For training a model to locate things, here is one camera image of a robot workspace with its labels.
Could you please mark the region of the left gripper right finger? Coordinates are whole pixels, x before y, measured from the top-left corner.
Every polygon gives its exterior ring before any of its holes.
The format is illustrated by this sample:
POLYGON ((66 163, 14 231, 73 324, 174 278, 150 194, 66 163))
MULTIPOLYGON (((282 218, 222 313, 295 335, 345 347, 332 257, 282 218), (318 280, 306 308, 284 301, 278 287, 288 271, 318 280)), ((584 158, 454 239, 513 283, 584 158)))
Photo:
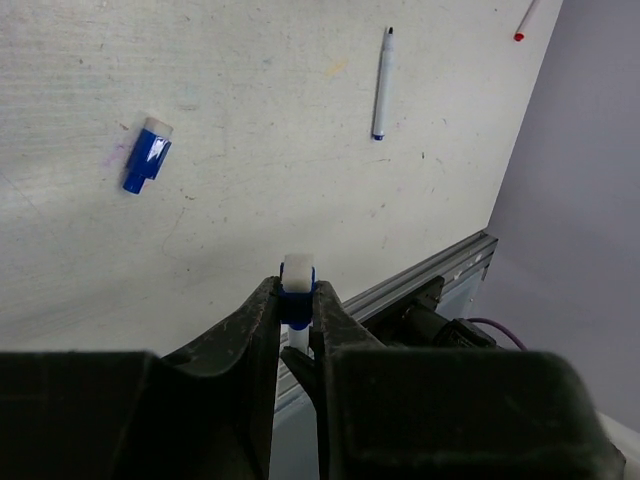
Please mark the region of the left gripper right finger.
POLYGON ((321 281, 311 347, 282 351, 311 398, 323 479, 620 479, 586 387, 539 351, 382 344, 321 281))

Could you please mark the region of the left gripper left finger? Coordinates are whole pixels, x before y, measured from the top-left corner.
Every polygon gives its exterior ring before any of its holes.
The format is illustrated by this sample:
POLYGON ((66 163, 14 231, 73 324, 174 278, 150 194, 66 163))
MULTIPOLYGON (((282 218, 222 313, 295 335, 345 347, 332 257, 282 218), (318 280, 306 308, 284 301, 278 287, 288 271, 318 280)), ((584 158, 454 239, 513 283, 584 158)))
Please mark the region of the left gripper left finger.
POLYGON ((175 350, 1 356, 5 479, 264 479, 279 281, 175 350))

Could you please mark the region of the white pen blue end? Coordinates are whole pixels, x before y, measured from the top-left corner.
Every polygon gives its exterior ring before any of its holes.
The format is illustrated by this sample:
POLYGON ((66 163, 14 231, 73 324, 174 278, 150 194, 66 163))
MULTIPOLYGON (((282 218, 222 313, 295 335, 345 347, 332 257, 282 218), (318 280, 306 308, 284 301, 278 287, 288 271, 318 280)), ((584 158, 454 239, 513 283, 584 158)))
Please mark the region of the white pen blue end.
POLYGON ((288 346, 307 355, 313 318, 316 269, 312 254, 287 254, 280 265, 279 317, 286 326, 288 346))

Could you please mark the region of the blue pen cap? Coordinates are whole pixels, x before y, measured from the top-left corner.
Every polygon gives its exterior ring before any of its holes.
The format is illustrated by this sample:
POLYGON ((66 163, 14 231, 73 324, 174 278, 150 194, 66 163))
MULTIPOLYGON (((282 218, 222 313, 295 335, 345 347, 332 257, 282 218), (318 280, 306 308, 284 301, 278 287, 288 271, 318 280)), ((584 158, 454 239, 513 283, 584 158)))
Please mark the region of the blue pen cap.
POLYGON ((122 188, 139 194, 147 181, 156 179, 172 145, 173 128, 147 117, 130 152, 122 188))

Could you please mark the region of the white pen red end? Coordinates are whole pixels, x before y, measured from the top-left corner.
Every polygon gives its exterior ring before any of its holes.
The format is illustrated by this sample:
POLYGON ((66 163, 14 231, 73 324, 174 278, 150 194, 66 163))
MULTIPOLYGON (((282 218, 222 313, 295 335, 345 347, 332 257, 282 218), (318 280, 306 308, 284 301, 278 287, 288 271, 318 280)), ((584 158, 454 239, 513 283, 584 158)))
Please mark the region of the white pen red end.
POLYGON ((539 4, 539 0, 531 0, 525 13, 523 14, 520 23, 514 31, 512 36, 513 40, 517 43, 522 42, 526 38, 526 29, 530 20, 539 4))

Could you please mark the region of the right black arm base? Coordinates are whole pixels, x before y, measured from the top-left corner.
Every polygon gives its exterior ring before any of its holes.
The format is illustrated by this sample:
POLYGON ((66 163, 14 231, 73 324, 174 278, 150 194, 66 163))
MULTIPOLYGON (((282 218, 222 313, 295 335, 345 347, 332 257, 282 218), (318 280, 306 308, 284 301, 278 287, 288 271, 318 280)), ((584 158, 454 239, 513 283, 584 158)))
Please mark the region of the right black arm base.
POLYGON ((364 328, 386 346, 498 349, 495 339, 468 320, 436 312, 444 284, 436 276, 367 318, 364 328))

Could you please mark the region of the aluminium frame rail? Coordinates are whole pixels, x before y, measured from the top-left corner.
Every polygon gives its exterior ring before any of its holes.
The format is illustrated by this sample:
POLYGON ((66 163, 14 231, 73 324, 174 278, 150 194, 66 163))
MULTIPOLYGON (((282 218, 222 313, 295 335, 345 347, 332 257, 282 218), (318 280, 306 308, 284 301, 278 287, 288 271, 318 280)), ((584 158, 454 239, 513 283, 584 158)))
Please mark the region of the aluminium frame rail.
POLYGON ((380 345, 385 338, 393 343, 422 345, 417 329, 408 327, 406 314, 424 313, 434 323, 448 318, 438 313, 460 297, 463 288, 475 288, 491 263, 498 240, 479 232, 426 260, 382 281, 343 302, 333 287, 308 275, 310 283, 301 288, 280 286, 278 316, 288 328, 283 348, 314 352, 311 361, 300 361, 277 381, 277 411, 294 402, 302 391, 314 399, 323 358, 330 350, 347 344, 380 345))

